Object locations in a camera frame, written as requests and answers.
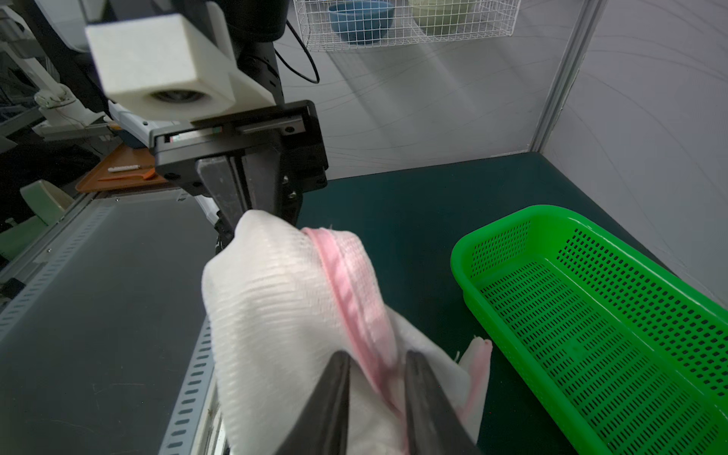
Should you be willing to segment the round white mesh bag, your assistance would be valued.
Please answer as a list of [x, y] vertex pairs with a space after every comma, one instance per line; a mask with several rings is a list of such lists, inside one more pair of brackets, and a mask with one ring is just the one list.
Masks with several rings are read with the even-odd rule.
[[202, 292], [234, 453], [275, 452], [339, 351], [353, 360], [349, 453], [407, 452], [404, 375], [411, 351], [425, 356], [464, 431], [478, 439], [491, 341], [474, 337], [459, 360], [451, 358], [384, 303], [354, 233], [296, 229], [251, 210], [206, 265]]

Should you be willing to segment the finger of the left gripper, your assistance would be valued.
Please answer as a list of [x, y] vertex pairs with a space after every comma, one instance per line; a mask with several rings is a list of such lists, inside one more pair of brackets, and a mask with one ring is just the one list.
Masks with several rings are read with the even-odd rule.
[[289, 178], [284, 154], [268, 146], [247, 149], [242, 169], [246, 210], [262, 210], [295, 226], [301, 196]]
[[207, 194], [222, 212], [227, 227], [233, 231], [250, 209], [242, 157], [206, 157], [196, 161], [195, 170]]

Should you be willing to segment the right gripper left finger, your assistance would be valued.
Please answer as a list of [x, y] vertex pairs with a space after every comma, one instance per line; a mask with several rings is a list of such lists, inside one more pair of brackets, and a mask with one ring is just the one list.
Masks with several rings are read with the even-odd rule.
[[276, 454], [345, 454], [350, 404], [351, 356], [332, 354], [301, 414]]

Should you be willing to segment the green plastic basket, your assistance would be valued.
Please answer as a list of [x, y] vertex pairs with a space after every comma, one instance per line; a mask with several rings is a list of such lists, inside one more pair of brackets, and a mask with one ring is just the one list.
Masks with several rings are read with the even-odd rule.
[[581, 454], [724, 454], [727, 313], [584, 216], [463, 237], [464, 302]]

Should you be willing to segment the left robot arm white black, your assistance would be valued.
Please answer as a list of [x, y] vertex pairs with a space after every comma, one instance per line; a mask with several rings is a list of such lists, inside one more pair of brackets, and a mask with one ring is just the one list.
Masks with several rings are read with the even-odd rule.
[[316, 107], [282, 92], [287, 15], [285, 1], [110, 1], [85, 30], [106, 98], [155, 123], [157, 172], [210, 197], [224, 231], [248, 210], [296, 223], [327, 183]]

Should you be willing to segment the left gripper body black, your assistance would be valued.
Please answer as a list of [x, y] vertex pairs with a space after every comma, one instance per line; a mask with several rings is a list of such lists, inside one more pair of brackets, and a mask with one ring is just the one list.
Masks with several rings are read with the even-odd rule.
[[150, 152], [160, 176], [190, 195], [208, 196], [197, 161], [272, 149], [281, 153], [288, 181], [308, 193], [327, 185], [329, 163], [318, 117], [314, 102], [300, 100], [157, 128], [150, 133]]

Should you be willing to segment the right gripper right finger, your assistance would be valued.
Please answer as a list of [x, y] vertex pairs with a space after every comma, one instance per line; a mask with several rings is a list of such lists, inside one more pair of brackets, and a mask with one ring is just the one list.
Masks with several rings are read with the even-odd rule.
[[408, 351], [406, 430], [411, 454], [481, 454], [450, 405], [426, 357]]

